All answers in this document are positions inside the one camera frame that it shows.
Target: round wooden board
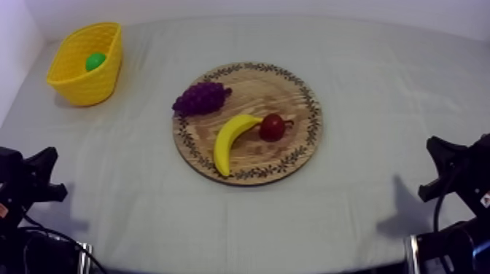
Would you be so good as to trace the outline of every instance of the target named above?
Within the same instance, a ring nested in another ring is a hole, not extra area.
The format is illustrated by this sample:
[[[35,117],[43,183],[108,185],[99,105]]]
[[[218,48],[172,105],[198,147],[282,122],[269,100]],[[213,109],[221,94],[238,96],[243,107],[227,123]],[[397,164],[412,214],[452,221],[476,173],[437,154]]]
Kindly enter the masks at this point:
[[[198,82],[221,82],[233,90],[225,105],[203,116],[174,115],[174,140],[181,156],[197,172],[223,184],[251,187],[278,181],[301,168],[322,136],[322,110],[313,91],[289,71],[267,63],[231,63],[208,71]],[[294,126],[274,143],[260,139],[255,127],[239,136],[230,151],[231,175],[213,163],[219,129],[237,114],[270,113]]]

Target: purple grapes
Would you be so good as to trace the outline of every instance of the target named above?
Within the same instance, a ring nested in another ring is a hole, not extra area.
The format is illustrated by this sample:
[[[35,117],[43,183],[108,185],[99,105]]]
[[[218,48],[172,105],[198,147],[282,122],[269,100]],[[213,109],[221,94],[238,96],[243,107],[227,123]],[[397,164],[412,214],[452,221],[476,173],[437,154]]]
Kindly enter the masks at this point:
[[[201,82],[179,96],[172,109],[183,117],[209,114],[221,109],[230,94],[231,89],[222,83]]]

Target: yellow basket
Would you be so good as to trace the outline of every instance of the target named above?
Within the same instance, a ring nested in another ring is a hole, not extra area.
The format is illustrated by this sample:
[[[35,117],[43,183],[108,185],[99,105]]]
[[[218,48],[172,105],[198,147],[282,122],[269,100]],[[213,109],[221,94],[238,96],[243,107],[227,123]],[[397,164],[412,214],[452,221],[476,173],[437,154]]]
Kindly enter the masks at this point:
[[[85,62],[95,52],[105,54],[106,60],[86,71]],[[47,73],[47,83],[75,106],[100,103],[114,91],[122,55],[119,24],[86,26],[63,40]]]

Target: white tablecloth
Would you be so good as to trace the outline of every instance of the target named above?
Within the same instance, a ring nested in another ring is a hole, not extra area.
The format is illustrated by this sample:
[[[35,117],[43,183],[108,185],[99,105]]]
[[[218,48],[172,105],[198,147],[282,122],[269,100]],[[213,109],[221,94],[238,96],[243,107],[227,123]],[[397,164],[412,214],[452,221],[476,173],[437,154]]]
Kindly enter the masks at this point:
[[[45,82],[58,43],[35,63],[0,130],[25,156],[60,158],[61,204],[31,215],[93,243],[108,267],[146,273],[331,273],[401,260],[402,238],[431,230],[418,185],[436,177],[440,136],[490,132],[490,49],[402,26],[323,17],[220,17],[123,29],[124,61],[106,102],[73,108]],[[171,105],[222,64],[282,66],[316,93],[322,142],[297,173],[234,188],[179,156]],[[473,215],[454,195],[441,225]]]

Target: yellow banana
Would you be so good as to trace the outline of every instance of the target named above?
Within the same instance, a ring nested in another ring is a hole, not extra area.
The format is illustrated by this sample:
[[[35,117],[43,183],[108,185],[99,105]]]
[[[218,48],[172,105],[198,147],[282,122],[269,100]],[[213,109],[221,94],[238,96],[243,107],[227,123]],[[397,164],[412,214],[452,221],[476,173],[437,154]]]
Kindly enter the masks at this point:
[[[221,175],[230,175],[230,149],[235,139],[262,120],[252,115],[239,114],[229,119],[219,130],[214,142],[214,164]]]

